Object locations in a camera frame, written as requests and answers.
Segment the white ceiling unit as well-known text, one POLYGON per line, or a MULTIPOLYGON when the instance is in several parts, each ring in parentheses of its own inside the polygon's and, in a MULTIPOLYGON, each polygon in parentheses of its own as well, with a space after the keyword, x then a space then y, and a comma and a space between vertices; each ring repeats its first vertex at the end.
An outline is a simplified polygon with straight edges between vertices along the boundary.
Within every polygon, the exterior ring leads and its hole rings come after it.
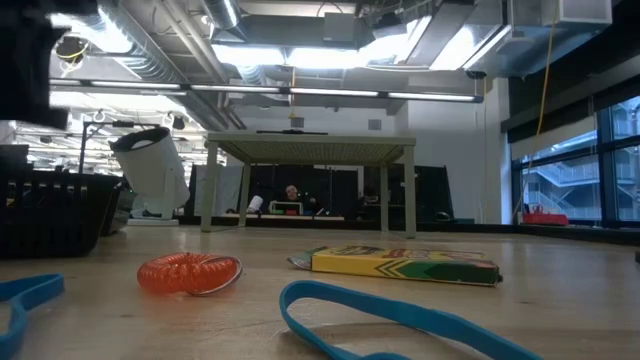
POLYGON ((608 26, 612 23, 612 0, 540 0, 545 26, 608 26))

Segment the small white-framed screen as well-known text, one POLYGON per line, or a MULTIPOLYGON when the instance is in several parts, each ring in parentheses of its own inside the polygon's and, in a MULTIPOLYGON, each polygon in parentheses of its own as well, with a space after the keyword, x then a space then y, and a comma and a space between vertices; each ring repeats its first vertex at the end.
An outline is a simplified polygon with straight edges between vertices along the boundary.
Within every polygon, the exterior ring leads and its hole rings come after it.
POLYGON ((301 202, 272 201, 269 204, 269 213, 273 215, 300 216, 304 214, 304 206, 301 202))

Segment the light wood desk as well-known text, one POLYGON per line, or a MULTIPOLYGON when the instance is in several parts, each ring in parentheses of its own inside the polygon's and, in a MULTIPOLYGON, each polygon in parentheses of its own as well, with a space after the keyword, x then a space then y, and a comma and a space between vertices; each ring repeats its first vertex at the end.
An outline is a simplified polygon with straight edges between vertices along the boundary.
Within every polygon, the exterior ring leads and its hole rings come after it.
MULTIPOLYGON (((223 214, 223 218, 239 219, 239 214, 223 214)), ((301 220, 301 221, 345 221, 342 216, 310 216, 310 215, 274 215, 274 214, 247 214, 246 219, 278 219, 278 220, 301 220)))

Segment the white desk lamp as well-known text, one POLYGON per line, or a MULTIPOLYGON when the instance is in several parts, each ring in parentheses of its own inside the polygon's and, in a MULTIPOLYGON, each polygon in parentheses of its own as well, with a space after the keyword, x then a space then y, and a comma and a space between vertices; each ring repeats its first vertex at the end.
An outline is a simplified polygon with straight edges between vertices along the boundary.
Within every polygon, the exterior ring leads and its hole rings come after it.
POLYGON ((182 160, 165 127, 141 130, 110 143, 123 175, 141 208, 133 208, 129 226, 177 226, 174 211, 190 198, 182 160))

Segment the black plastic basket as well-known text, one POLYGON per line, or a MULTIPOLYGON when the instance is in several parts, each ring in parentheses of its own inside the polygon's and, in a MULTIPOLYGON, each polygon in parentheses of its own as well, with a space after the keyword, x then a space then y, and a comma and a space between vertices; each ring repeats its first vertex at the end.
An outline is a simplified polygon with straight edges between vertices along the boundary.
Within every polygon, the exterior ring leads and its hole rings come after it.
POLYGON ((110 236, 128 224, 136 194, 124 183, 115 187, 101 229, 102 236, 110 236))
POLYGON ((108 175, 0 171, 0 259, 88 255, 120 181, 108 175))

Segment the yellow green crayon box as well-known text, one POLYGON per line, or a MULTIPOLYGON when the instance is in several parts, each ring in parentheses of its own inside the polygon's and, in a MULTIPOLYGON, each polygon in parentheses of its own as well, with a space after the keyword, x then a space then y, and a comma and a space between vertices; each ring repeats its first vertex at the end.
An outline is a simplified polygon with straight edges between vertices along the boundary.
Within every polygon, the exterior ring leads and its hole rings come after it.
POLYGON ((495 262, 481 252, 471 251, 322 246, 290 256, 288 262, 307 271, 388 279, 489 287, 503 281, 495 262))

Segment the red bin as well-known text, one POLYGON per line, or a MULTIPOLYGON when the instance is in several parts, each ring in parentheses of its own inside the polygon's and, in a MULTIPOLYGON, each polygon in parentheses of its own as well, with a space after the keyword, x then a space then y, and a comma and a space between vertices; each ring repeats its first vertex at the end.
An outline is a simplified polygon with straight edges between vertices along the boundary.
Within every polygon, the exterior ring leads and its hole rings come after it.
POLYGON ((567 226, 569 224, 565 214, 546 212, 542 205, 525 204, 521 218, 521 222, 528 225, 567 226))

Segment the black partition panel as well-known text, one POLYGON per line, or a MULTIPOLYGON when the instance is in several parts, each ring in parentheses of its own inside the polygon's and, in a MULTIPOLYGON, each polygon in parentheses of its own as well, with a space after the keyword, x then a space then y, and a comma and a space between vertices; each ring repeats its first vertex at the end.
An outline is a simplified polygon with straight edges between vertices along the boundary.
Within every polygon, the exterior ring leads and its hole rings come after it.
MULTIPOLYGON (((242 166, 220 166, 213 216, 239 213, 243 184, 242 166)), ((193 165, 188 180, 190 198, 187 216, 200 216, 205 166, 193 165)), ((249 200, 264 199, 259 214, 269 214, 272 201, 286 201, 285 188, 293 184, 316 198, 317 205, 304 205, 304 215, 342 216, 347 221, 379 221, 380 169, 312 165, 252 165, 249 200)), ((404 224, 404 166, 388 167, 389 222, 404 224)), ((415 166, 416 220, 418 223, 447 222, 454 217, 446 167, 415 166)))

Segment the red-orange coil wristband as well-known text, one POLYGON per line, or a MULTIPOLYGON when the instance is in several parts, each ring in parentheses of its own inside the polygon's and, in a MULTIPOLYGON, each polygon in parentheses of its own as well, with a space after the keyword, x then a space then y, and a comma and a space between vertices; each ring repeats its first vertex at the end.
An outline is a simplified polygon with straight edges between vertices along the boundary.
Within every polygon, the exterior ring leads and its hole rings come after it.
POLYGON ((181 252, 145 262, 137 271, 137 281, 155 294, 208 296, 236 282, 242 271, 236 257, 181 252))

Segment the person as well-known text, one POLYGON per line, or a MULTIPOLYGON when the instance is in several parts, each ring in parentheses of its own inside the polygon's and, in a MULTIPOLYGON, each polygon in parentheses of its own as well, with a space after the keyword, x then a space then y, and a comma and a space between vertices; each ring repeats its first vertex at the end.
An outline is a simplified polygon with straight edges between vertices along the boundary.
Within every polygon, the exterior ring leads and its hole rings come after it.
POLYGON ((304 205, 317 205, 318 201, 315 197, 309 195, 308 193, 303 193, 298 190, 298 188, 290 184, 285 188, 285 200, 288 202, 300 202, 304 205))

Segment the silver spiral ventilation duct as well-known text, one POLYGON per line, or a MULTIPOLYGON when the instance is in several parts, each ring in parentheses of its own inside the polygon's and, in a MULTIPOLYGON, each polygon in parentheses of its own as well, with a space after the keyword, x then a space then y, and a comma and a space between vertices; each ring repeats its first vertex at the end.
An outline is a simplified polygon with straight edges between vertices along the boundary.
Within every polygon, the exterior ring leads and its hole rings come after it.
MULTIPOLYGON (((68 28, 89 40, 143 82, 187 81, 187 77, 119 0, 98 0, 98 10, 92 15, 54 13, 51 21, 54 25, 68 28)), ((231 127, 243 127, 241 121, 222 108, 222 103, 216 97, 209 99, 204 95, 188 92, 184 95, 171 95, 169 99, 181 105, 186 114, 206 130, 226 131, 231 127)))

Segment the blue rubber band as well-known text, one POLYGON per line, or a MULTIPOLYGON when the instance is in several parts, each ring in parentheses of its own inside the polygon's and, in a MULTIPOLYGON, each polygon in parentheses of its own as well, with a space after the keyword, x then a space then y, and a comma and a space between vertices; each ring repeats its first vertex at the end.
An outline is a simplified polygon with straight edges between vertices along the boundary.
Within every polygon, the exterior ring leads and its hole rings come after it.
POLYGON ((482 328, 458 315, 397 301, 347 288, 317 282, 294 281, 279 295, 281 315, 289 329, 332 360, 410 360, 388 352, 360 356, 333 346, 295 320, 288 308, 300 299, 323 300, 391 320, 402 326, 467 345, 491 360, 543 360, 536 353, 482 328))
POLYGON ((44 274, 0 282, 0 302, 7 302, 10 317, 7 330, 0 334, 0 360, 19 352, 28 325, 28 312, 65 291, 64 277, 44 274))

